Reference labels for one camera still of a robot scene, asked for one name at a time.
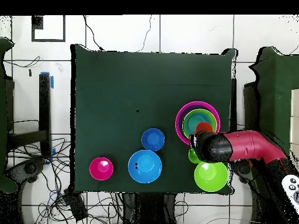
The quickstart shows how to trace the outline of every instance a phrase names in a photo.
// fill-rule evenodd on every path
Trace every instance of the tile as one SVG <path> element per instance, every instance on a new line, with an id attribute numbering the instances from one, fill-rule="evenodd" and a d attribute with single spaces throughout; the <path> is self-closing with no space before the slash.
<path id="1" fill-rule="evenodd" d="M 187 193 L 185 202 L 188 205 L 228 205 L 228 196 L 209 193 Z"/>
<path id="2" fill-rule="evenodd" d="M 112 199 L 108 192 L 88 192 L 88 205 L 108 205 L 110 202 Z"/>
<path id="3" fill-rule="evenodd" d="M 70 139 L 69 136 L 65 136 L 65 138 L 66 141 L 69 141 Z M 61 143 L 61 141 L 62 140 L 55 140 L 52 142 L 52 146 L 56 146 L 57 144 L 59 144 L 56 149 L 57 153 L 63 144 Z M 65 143 L 63 145 L 64 146 L 62 148 L 64 149 L 67 147 L 68 143 Z M 47 178 L 48 187 L 50 190 L 56 190 L 54 171 L 56 172 L 57 176 L 61 181 L 61 193 L 63 193 L 63 191 L 69 186 L 69 167 L 65 166 L 69 164 L 69 158 L 65 157 L 68 154 L 67 149 L 53 156 L 53 166 L 52 164 L 45 164 L 43 167 L 43 174 Z M 37 180 L 34 183 L 25 184 L 22 197 L 23 205 L 38 205 L 41 203 L 48 203 L 50 191 L 47 188 L 47 181 L 45 177 L 42 174 L 39 174 Z"/>
<path id="4" fill-rule="evenodd" d="M 11 17 L 0 16 L 0 37 L 11 39 Z M 11 59 L 11 51 L 7 51 L 4 55 L 5 60 Z"/>
<path id="5" fill-rule="evenodd" d="M 28 65 L 28 61 L 16 62 L 21 66 Z M 51 101 L 51 132 L 70 133 L 70 62 L 40 61 L 30 68 L 13 66 L 13 80 L 15 82 L 15 121 L 39 119 L 39 75 L 49 72 L 54 77 L 54 88 L 50 89 Z M 15 127 L 15 133 L 25 130 L 34 131 L 32 122 L 24 122 Z"/>
<path id="6" fill-rule="evenodd" d="M 294 164 L 294 166 L 297 168 L 299 172 L 299 145 L 291 144 L 290 146 L 291 146 L 290 156 L 291 156 L 292 163 Z"/>
<path id="7" fill-rule="evenodd" d="M 244 85 L 256 80 L 255 73 L 249 68 L 252 64 L 236 64 L 237 80 L 237 123 L 244 124 Z"/>
<path id="8" fill-rule="evenodd" d="M 239 177 L 234 174 L 231 185 L 235 189 L 230 196 L 231 205 L 252 205 L 251 189 L 248 184 L 241 183 Z"/>
<path id="9" fill-rule="evenodd" d="M 299 117 L 291 117 L 290 143 L 299 145 Z"/>
<path id="10" fill-rule="evenodd" d="M 39 217 L 39 211 L 37 206 L 22 206 L 22 215 L 24 224 L 35 224 L 35 221 Z"/>
<path id="11" fill-rule="evenodd" d="M 88 207 L 88 224 L 117 224 L 117 213 L 113 206 L 92 206 Z M 120 206 L 119 214 L 123 217 L 123 207 Z M 122 224 L 122 219 L 119 218 L 119 224 Z"/>
<path id="12" fill-rule="evenodd" d="M 71 44 L 85 44 L 83 16 L 65 17 L 65 42 L 32 42 L 31 16 L 13 16 L 14 60 L 70 60 Z M 36 30 L 36 39 L 60 39 L 62 16 L 44 16 L 43 30 Z"/>
<path id="13" fill-rule="evenodd" d="M 292 90 L 291 116 L 299 117 L 299 89 Z"/>
<path id="14" fill-rule="evenodd" d="M 136 52 L 143 47 L 145 35 L 150 29 L 150 17 L 151 15 L 92 15 L 87 16 L 86 21 L 95 34 L 95 41 L 105 51 Z M 88 27 L 86 34 L 87 48 L 99 50 Z M 151 30 L 147 33 L 141 52 L 151 51 L 159 51 L 159 15 L 152 15 Z"/>
<path id="15" fill-rule="evenodd" d="M 252 207 L 231 206 L 230 224 L 250 224 Z"/>
<path id="16" fill-rule="evenodd" d="M 161 52 L 221 54 L 232 47 L 233 15 L 161 15 Z"/>
<path id="17" fill-rule="evenodd" d="M 32 145 L 37 145 L 37 147 L 40 147 L 40 143 L 33 143 Z M 31 153 L 33 155 L 41 155 L 41 153 L 37 149 L 33 148 L 26 148 L 28 153 Z M 10 151 L 8 153 L 8 164 L 7 169 L 13 167 L 13 164 L 17 165 L 21 162 L 24 162 L 25 160 L 30 159 L 31 157 L 27 154 L 25 154 L 24 147 L 19 147 L 15 149 L 15 152 Z"/>
<path id="18" fill-rule="evenodd" d="M 259 49 L 267 46 L 291 53 L 299 45 L 298 21 L 297 15 L 235 15 L 237 61 L 254 62 Z"/>
<path id="19" fill-rule="evenodd" d="M 22 206 L 24 224 L 47 224 L 47 212 L 45 209 L 46 207 L 44 206 Z M 76 223 L 72 212 L 67 209 L 64 208 L 61 212 L 67 219 L 68 224 L 86 224 L 86 219 L 83 219 L 83 222 L 78 221 Z M 53 210 L 53 214 L 54 216 L 48 218 L 48 224 L 67 224 L 63 216 L 56 209 Z"/>
<path id="20" fill-rule="evenodd" d="M 175 207 L 175 214 L 182 214 L 181 206 Z M 183 216 L 176 216 L 176 221 L 177 224 L 228 224 L 227 218 L 228 206 L 189 206 Z"/>

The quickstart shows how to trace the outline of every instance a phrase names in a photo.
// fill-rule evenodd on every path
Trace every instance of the grout line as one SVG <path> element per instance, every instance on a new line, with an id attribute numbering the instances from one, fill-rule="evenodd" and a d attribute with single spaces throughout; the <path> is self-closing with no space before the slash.
<path id="1" fill-rule="evenodd" d="M 234 48 L 235 43 L 235 15 L 232 16 L 232 47 Z"/>
<path id="2" fill-rule="evenodd" d="M 11 40 L 12 40 L 12 16 L 11 16 Z M 11 64 L 12 64 L 12 49 L 13 47 L 11 48 Z M 15 134 L 15 125 L 13 125 L 12 127 L 12 135 Z M 13 150 L 13 166 L 15 166 L 15 150 Z"/>
<path id="3" fill-rule="evenodd" d="M 159 15 L 159 52 L 161 52 L 161 15 Z"/>
<path id="4" fill-rule="evenodd" d="M 24 62 L 34 62 L 36 60 L 32 60 L 32 59 L 4 59 L 3 61 L 8 61 L 8 62 L 17 62 L 17 61 L 24 61 Z M 68 59 L 40 59 L 39 61 L 41 62 L 71 62 L 71 60 Z M 255 61 L 249 62 L 249 61 L 236 61 L 237 64 L 254 64 Z"/>
<path id="5" fill-rule="evenodd" d="M 38 205 L 38 204 L 22 204 L 22 206 L 26 206 L 26 207 L 28 207 L 28 206 L 33 206 L 33 207 L 38 207 L 38 206 L 40 206 L 40 205 Z M 101 206 L 109 206 L 109 204 L 102 204 L 102 205 L 86 205 L 87 207 L 101 207 Z M 177 204 L 177 205 L 175 205 L 175 206 L 180 206 L 180 207 L 182 207 L 182 206 L 186 206 L 185 204 Z M 188 206 L 193 206 L 193 207 L 195 207 L 195 206 L 210 206 L 210 207 L 228 207 L 229 205 L 213 205 L 213 204 L 188 204 Z M 231 207 L 252 207 L 252 205 L 238 205 L 238 204 L 231 204 Z"/>
<path id="6" fill-rule="evenodd" d="M 86 210 L 88 210 L 88 193 L 87 192 L 86 192 Z"/>
<path id="7" fill-rule="evenodd" d="M 34 62 L 36 60 L 32 60 L 32 59 L 10 59 L 10 60 L 7 60 L 7 59 L 4 59 L 3 61 L 24 61 L 24 62 Z M 57 59 L 57 60 L 54 60 L 54 59 L 40 59 L 39 62 L 71 62 L 71 60 L 66 60 L 66 59 Z"/>
<path id="8" fill-rule="evenodd" d="M 87 38 L 86 38 L 86 24 L 85 24 L 85 47 L 87 47 L 87 40 L 86 39 Z"/>
<path id="9" fill-rule="evenodd" d="M 236 61 L 237 64 L 254 64 L 255 62 Z"/>
<path id="10" fill-rule="evenodd" d="M 231 194 L 228 195 L 228 224 L 230 224 L 231 219 Z"/>

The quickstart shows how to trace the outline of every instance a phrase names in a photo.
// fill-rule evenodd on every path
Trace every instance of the green panel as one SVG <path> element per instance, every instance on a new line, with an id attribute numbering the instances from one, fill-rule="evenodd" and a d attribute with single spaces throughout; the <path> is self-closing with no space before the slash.
<path id="1" fill-rule="evenodd" d="M 299 56 L 280 55 L 265 47 L 253 68 L 259 75 L 260 129 L 273 137 L 288 155 L 291 91 L 299 89 Z"/>
<path id="2" fill-rule="evenodd" d="M 15 182 L 4 175 L 6 169 L 6 143 L 7 143 L 7 107 L 5 94 L 5 70 L 3 65 L 4 54 L 12 48 L 12 43 L 7 38 L 0 38 L 0 191 L 12 193 L 18 190 Z"/>
<path id="3" fill-rule="evenodd" d="M 203 192 L 194 182 L 196 164 L 188 159 L 189 147 L 176 134 L 175 117 L 184 104 L 201 100 L 218 111 L 220 130 L 229 130 L 235 50 L 225 55 L 93 52 L 79 45 L 75 50 L 75 189 Z M 130 177 L 128 160 L 143 149 L 142 133 L 152 127 L 165 135 L 165 145 L 157 152 L 162 173 L 153 183 L 140 184 Z M 106 181 L 89 174 L 90 162 L 100 156 L 114 164 Z M 232 190 L 227 185 L 218 193 Z"/>

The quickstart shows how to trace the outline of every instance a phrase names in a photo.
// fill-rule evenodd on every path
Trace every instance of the black stand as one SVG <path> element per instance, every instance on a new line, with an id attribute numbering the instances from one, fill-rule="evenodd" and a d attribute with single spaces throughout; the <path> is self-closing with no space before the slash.
<path id="1" fill-rule="evenodd" d="M 123 224 L 176 224 L 176 194 L 123 194 Z"/>
<path id="2" fill-rule="evenodd" d="M 13 89 L 15 83 L 7 77 L 6 99 L 8 105 L 8 131 L 13 130 Z M 39 130 L 21 134 L 8 134 L 7 152 L 18 147 L 40 142 L 41 155 L 51 156 L 51 112 L 50 112 L 50 75 L 40 74 L 39 77 Z"/>

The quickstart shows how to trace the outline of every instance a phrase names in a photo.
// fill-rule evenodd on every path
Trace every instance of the magenta bowl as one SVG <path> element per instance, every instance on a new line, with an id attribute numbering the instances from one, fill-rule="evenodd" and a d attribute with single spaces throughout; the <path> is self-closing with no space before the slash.
<path id="1" fill-rule="evenodd" d="M 220 117 L 219 114 L 217 113 L 216 109 L 211 106 L 210 104 L 203 102 L 203 101 L 193 101 L 193 102 L 189 102 L 188 104 L 184 105 L 178 112 L 178 114 L 176 115 L 175 118 L 175 130 L 176 133 L 178 135 L 178 137 L 187 145 L 190 145 L 189 140 L 185 137 L 184 133 L 183 133 L 183 119 L 184 117 L 192 110 L 194 109 L 206 109 L 208 111 L 210 111 L 217 122 L 217 129 L 215 133 L 218 133 L 220 130 Z"/>
<path id="2" fill-rule="evenodd" d="M 112 162 L 105 157 L 98 157 L 89 165 L 89 172 L 96 180 L 107 180 L 113 173 Z"/>

